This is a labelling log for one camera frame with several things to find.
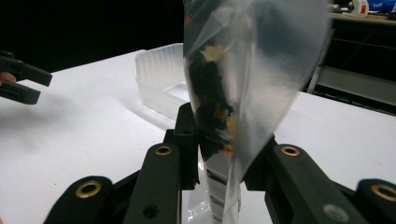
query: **human hand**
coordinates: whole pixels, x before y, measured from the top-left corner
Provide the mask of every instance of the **human hand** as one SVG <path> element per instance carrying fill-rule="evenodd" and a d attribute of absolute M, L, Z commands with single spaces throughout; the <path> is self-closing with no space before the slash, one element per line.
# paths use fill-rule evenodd
<path fill-rule="evenodd" d="M 3 84 L 4 81 L 11 81 L 11 82 L 16 82 L 17 79 L 12 76 L 12 74 L 8 72 L 0 72 L 0 86 Z"/>

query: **clear plastic bag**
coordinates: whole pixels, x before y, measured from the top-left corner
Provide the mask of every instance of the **clear plastic bag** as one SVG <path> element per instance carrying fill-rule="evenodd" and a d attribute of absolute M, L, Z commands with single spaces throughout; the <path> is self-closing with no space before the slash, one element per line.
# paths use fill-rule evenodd
<path fill-rule="evenodd" d="M 214 223 L 237 223 L 240 183 L 318 62 L 320 0 L 185 0 L 184 67 Z"/>

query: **white table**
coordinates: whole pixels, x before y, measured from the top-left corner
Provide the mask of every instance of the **white table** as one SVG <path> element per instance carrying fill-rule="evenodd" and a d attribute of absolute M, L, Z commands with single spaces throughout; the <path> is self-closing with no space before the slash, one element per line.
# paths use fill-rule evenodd
<path fill-rule="evenodd" d="M 142 105 L 136 52 L 54 73 L 37 105 L 0 98 L 0 218 L 42 223 L 76 180 L 114 183 L 140 169 L 147 149 L 175 122 Z M 396 183 L 396 118 L 299 93 L 275 131 L 278 143 L 305 149 L 332 180 L 356 188 L 363 178 Z M 190 196 L 183 193 L 183 221 Z M 269 223 L 263 192 L 242 192 L 240 223 Z"/>

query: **screw hole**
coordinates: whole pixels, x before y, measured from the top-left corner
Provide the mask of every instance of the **screw hole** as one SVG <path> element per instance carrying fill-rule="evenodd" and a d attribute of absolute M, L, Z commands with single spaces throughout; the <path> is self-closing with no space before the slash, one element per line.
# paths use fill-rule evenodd
<path fill-rule="evenodd" d="M 152 219 L 158 216 L 160 208 L 157 205 L 149 205 L 143 210 L 143 216 Z"/>
<path fill-rule="evenodd" d="M 288 156 L 296 157 L 296 156 L 300 155 L 300 151 L 294 147 L 282 147 L 281 150 L 284 154 L 286 154 Z"/>
<path fill-rule="evenodd" d="M 93 184 L 90 184 L 90 185 L 87 185 L 87 186 L 85 186 L 84 188 L 82 188 L 81 191 L 82 191 L 83 193 L 89 193 L 89 192 L 91 192 L 91 191 L 94 191 L 95 189 L 96 189 L 96 186 L 93 185 Z"/>
<path fill-rule="evenodd" d="M 102 188 L 101 183 L 96 180 L 90 180 L 81 184 L 76 190 L 76 196 L 81 199 L 90 198 L 97 194 Z"/>
<path fill-rule="evenodd" d="M 396 189 L 387 185 L 372 185 L 372 191 L 379 197 L 396 202 Z"/>
<path fill-rule="evenodd" d="M 168 155 L 171 152 L 172 152 L 172 148 L 170 148 L 170 147 L 159 147 L 159 148 L 155 149 L 155 153 L 157 155 L 161 155 L 161 156 Z"/>

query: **translucent plastic tray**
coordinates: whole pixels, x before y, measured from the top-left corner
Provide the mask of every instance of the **translucent plastic tray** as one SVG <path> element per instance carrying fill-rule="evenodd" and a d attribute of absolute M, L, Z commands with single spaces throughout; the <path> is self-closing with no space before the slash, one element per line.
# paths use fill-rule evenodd
<path fill-rule="evenodd" d="M 176 120 L 189 102 L 183 67 L 183 44 L 172 44 L 136 55 L 136 82 L 143 104 Z"/>

